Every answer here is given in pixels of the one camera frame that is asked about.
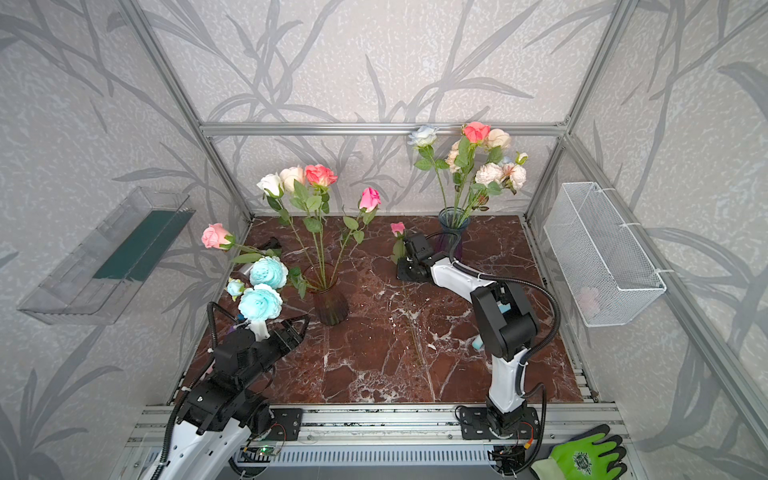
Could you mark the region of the purple blue glass vase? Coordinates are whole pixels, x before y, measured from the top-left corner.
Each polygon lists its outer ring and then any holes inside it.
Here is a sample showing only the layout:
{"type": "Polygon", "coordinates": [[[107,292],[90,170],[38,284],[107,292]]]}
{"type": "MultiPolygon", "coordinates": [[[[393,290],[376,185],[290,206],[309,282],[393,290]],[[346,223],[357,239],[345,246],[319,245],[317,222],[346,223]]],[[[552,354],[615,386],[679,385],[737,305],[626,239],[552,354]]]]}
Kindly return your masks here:
{"type": "Polygon", "coordinates": [[[438,250],[448,253],[454,247],[454,258],[463,257],[463,235],[471,218],[465,215],[465,210],[459,207],[447,207],[440,211],[438,221],[442,232],[438,235],[438,250]]]}

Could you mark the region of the light blue hydrangea stem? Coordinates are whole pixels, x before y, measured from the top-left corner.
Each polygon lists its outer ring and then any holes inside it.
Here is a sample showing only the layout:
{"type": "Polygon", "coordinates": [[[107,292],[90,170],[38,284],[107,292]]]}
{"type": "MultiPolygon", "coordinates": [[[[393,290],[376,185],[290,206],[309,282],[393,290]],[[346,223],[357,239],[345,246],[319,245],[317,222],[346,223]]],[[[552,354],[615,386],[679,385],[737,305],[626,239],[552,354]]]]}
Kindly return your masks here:
{"type": "Polygon", "coordinates": [[[249,327],[265,327],[268,320],[282,313],[281,290],[291,284],[301,297],[310,283],[298,268],[289,269],[278,257],[250,253],[244,259],[255,259],[248,268],[247,280],[230,277],[225,292],[237,303],[239,314],[249,327]]]}

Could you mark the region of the small pink bud stem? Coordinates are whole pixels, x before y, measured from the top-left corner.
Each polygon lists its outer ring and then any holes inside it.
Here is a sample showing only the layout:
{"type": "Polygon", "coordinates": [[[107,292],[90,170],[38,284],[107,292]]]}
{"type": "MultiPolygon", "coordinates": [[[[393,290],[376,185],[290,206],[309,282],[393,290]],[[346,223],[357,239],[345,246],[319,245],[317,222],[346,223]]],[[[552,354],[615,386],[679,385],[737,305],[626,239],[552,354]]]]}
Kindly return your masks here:
{"type": "Polygon", "coordinates": [[[351,240],[354,240],[357,245],[363,243],[365,239],[365,228],[376,217],[381,203],[382,201],[379,191],[373,188],[366,188],[362,192],[360,201],[358,202],[357,214],[354,217],[348,215],[342,217],[345,230],[342,233],[341,247],[338,257],[334,263],[331,275],[332,282],[337,279],[338,269],[344,257],[347,245],[351,240]]]}

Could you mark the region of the dark red glass vase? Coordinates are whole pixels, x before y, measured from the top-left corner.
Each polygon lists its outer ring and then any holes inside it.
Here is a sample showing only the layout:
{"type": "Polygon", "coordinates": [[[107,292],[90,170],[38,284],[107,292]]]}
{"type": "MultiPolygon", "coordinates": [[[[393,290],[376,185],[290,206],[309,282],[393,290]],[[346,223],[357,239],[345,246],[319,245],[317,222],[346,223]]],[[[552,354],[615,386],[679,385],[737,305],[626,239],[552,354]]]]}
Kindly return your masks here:
{"type": "Polygon", "coordinates": [[[317,319],[324,325],[335,326],[348,319],[349,303],[338,278],[333,276],[333,266],[326,263],[324,268],[308,266],[303,271],[307,281],[317,319]]]}

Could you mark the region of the peach rose stem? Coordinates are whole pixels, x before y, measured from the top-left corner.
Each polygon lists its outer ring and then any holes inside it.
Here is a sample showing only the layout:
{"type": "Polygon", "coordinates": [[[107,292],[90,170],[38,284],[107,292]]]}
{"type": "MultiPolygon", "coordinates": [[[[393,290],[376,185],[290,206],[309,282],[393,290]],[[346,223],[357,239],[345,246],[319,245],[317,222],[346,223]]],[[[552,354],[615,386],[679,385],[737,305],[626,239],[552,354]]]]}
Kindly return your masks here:
{"type": "Polygon", "coordinates": [[[445,159],[445,162],[448,165],[448,170],[450,172],[450,175],[451,175],[451,178],[452,178],[452,182],[453,182],[453,185],[454,185],[454,190],[455,190],[454,204],[455,205],[459,204],[459,199],[460,199],[460,196],[461,196],[462,183],[463,183],[463,180],[464,180],[464,173],[463,173],[462,168],[460,166],[456,165],[456,159],[459,156],[459,146],[460,146],[460,141],[456,141],[452,145],[451,150],[450,150],[447,158],[445,159]]]}

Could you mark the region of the white pink peony stem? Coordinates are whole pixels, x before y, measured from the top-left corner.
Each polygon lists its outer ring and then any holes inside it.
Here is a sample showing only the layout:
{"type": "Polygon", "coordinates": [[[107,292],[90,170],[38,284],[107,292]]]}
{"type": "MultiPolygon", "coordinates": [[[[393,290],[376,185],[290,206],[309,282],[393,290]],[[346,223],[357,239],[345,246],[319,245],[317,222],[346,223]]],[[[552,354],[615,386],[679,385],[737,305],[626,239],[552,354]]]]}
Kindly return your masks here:
{"type": "Polygon", "coordinates": [[[489,210],[492,197],[510,192],[516,195],[527,181],[525,164],[529,155],[517,152],[515,157],[503,157],[498,163],[486,162],[469,180],[469,191],[462,213],[457,217],[459,225],[467,221],[475,212],[489,210]]]}

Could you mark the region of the cream rose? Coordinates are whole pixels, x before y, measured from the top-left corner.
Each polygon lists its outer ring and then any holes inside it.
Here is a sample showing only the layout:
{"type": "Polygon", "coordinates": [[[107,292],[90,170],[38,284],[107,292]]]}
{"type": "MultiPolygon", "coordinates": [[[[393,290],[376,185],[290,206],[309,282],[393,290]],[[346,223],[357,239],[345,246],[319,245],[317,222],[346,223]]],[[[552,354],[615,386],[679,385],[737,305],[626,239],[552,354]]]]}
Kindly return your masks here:
{"type": "Polygon", "coordinates": [[[306,185],[304,169],[299,166],[289,167],[281,170],[279,177],[282,181],[284,190],[291,195],[295,194],[296,183],[299,183],[302,186],[306,185]]]}

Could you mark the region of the cream pink rose stem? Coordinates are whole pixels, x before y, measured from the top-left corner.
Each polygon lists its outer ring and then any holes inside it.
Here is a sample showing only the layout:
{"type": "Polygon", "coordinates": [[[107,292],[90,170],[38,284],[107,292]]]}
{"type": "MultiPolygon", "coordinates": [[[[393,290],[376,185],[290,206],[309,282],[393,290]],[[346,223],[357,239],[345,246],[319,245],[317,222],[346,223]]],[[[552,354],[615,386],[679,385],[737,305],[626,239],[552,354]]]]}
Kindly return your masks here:
{"type": "Polygon", "coordinates": [[[491,129],[484,140],[480,142],[480,147],[485,152],[487,158],[486,164],[499,164],[510,148],[512,137],[501,129],[491,129]]]}

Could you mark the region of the white rose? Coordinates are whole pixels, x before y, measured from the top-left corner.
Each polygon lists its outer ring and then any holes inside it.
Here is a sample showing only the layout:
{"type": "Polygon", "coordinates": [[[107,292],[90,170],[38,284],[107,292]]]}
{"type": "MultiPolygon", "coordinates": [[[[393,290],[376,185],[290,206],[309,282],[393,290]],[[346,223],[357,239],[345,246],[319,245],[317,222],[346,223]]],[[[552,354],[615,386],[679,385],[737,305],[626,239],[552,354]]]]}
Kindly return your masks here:
{"type": "Polygon", "coordinates": [[[301,213],[304,229],[309,232],[304,223],[305,218],[308,216],[305,201],[310,193],[310,190],[307,187],[307,181],[305,186],[296,183],[294,195],[291,195],[284,190],[279,174],[268,174],[264,176],[258,182],[257,186],[263,191],[264,198],[267,200],[269,206],[278,213],[281,223],[288,225],[293,231],[299,244],[304,249],[309,265],[318,267],[318,261],[310,256],[310,250],[303,242],[298,231],[298,225],[300,224],[298,214],[301,213]]]}

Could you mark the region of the pink rose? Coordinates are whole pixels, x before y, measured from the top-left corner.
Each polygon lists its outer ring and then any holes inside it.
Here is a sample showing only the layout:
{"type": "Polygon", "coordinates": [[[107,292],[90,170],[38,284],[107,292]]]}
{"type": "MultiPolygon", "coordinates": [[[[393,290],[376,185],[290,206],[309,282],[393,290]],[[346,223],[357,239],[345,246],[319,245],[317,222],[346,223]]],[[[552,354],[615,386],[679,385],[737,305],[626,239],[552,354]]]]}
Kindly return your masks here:
{"type": "Polygon", "coordinates": [[[234,251],[232,262],[235,264],[255,263],[262,258],[277,259],[281,253],[279,246],[253,247],[241,244],[221,223],[209,224],[202,233],[201,241],[206,249],[234,251]]]}

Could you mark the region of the pale blue rose stem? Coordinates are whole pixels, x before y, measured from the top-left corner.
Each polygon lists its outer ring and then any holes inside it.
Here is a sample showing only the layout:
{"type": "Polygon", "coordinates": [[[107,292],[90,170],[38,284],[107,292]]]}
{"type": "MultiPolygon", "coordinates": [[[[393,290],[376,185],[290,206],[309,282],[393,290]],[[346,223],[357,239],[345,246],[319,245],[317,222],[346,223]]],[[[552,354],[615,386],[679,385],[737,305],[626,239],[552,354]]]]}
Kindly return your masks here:
{"type": "Polygon", "coordinates": [[[442,165],[435,156],[434,143],[437,140],[438,128],[431,125],[422,125],[417,130],[409,134],[409,144],[419,154],[419,159],[415,167],[421,171],[433,171],[441,192],[443,207],[448,207],[445,187],[441,178],[440,171],[442,165]]]}

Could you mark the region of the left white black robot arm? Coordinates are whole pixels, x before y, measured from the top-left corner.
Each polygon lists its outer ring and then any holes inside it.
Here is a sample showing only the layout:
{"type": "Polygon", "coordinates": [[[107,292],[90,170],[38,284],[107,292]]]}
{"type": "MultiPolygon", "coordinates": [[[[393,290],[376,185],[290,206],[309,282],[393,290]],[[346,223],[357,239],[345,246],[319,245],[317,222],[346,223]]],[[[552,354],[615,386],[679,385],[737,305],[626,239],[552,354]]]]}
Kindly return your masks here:
{"type": "Polygon", "coordinates": [[[271,430],[268,399],[251,389],[303,342],[309,317],[281,322],[269,336],[238,328],[212,352],[213,370],[174,406],[159,457],[145,479],[214,479],[248,439],[271,430]]]}

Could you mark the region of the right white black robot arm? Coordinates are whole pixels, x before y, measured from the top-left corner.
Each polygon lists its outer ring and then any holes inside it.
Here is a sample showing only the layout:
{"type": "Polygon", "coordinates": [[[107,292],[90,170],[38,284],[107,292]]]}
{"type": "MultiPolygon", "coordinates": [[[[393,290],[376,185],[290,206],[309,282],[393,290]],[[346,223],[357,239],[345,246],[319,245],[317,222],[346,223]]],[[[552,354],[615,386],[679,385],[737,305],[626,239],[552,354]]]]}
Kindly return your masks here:
{"type": "Polygon", "coordinates": [[[545,407],[546,386],[539,382],[525,389],[528,359],[539,322],[522,283],[493,276],[463,264],[451,251],[435,251],[427,236],[402,239],[405,254],[397,262],[397,277],[431,283],[471,303],[480,338],[492,356],[492,380],[486,399],[486,422],[501,439],[517,432],[527,413],[528,400],[539,394],[545,407]]]}

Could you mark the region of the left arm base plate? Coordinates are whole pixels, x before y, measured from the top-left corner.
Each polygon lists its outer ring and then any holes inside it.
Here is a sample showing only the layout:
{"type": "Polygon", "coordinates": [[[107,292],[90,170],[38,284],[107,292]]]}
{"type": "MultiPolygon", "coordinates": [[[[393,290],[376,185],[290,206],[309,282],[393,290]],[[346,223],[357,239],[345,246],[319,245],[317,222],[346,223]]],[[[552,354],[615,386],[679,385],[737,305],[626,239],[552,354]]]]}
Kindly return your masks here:
{"type": "Polygon", "coordinates": [[[298,440],[304,410],[302,408],[272,408],[272,423],[265,441],[294,442],[298,440]]]}

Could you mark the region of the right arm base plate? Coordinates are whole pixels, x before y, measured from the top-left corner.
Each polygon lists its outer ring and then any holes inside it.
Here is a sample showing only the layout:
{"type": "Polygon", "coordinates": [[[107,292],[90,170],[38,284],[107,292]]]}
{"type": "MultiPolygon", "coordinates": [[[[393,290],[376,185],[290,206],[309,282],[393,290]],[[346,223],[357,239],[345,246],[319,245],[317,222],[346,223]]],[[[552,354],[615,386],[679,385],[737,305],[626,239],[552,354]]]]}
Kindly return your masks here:
{"type": "Polygon", "coordinates": [[[534,440],[540,433],[535,408],[523,404],[513,412],[497,415],[487,406],[458,405],[454,417],[461,428],[463,440],[534,440]]]}

